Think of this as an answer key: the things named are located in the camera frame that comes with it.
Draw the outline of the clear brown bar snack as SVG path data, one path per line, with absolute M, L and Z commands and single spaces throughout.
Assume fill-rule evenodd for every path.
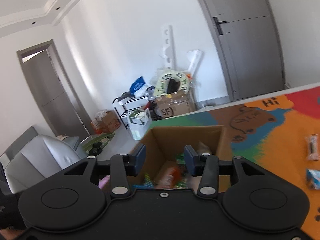
M 318 135 L 311 134 L 306 137 L 306 145 L 308 150 L 307 160 L 319 161 Z

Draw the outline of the blue snack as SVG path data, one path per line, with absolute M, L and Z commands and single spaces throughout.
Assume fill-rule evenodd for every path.
M 307 169 L 306 182 L 310 189 L 320 190 L 320 170 Z

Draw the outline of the grey room door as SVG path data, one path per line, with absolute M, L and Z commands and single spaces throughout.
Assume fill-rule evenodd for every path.
M 220 54 L 231 100 L 284 89 L 276 23 L 267 0 L 199 0 Z

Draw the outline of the brown cardboard snack box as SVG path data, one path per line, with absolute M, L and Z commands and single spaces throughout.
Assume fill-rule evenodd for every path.
M 198 151 L 200 144 L 204 144 L 220 160 L 232 159 L 227 129 L 223 126 L 153 127 L 136 143 L 130 153 L 133 153 L 139 144 L 146 146 L 146 158 L 139 175 L 127 178 L 131 191 L 144 187 L 146 174 L 157 185 L 171 167 L 178 166 L 178 159 L 183 157 L 184 147 L 187 145 Z

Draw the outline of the orange printed cardboard box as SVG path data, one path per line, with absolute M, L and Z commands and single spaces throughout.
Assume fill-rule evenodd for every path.
M 91 126 L 97 134 L 111 134 L 120 127 L 120 122 L 113 111 L 99 111 L 91 121 Z

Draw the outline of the white shopping bag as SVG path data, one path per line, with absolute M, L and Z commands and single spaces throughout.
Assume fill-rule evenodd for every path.
M 144 137 L 152 123 L 150 110 L 148 108 L 130 110 L 127 114 L 127 122 L 133 139 L 139 141 Z

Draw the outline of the black metal shoe rack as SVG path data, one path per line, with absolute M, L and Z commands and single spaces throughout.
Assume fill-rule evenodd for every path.
M 114 111 L 118 116 L 119 121 L 126 129 L 129 128 L 127 115 L 129 111 L 144 107 L 148 104 L 147 96 L 131 97 L 131 98 L 115 98 L 112 102 Z

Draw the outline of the SF cardboard box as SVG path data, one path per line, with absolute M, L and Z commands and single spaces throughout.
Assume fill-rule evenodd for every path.
M 164 119 L 195 111 L 193 98 L 182 90 L 156 98 L 156 104 Z

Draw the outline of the colourful cartoon table mat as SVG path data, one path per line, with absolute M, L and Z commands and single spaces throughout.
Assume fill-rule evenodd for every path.
M 182 115 L 157 126 L 223 125 L 233 155 L 241 155 L 303 189 L 310 211 L 303 231 L 319 239 L 319 191 L 307 185 L 308 169 L 319 161 L 307 159 L 310 135 L 319 135 L 319 85 L 303 86 Z

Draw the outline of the blue white plastic bag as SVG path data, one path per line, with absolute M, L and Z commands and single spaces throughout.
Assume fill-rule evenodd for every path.
M 131 84 L 130 86 L 130 93 L 131 95 L 134 95 L 135 92 L 137 92 L 138 90 L 140 90 L 143 86 L 145 85 L 145 81 L 143 79 L 142 76 L 140 76 L 139 78 L 137 78 L 134 83 Z

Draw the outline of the panda print toilet seat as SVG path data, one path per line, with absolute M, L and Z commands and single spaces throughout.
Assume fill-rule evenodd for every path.
M 190 79 L 186 74 L 176 70 L 167 70 L 157 78 L 153 96 L 159 98 L 180 90 L 187 94 L 189 88 Z

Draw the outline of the grey sofa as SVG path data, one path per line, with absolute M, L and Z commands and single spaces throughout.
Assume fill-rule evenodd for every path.
M 78 137 L 51 137 L 29 127 L 1 154 L 1 189 L 15 194 L 87 157 Z

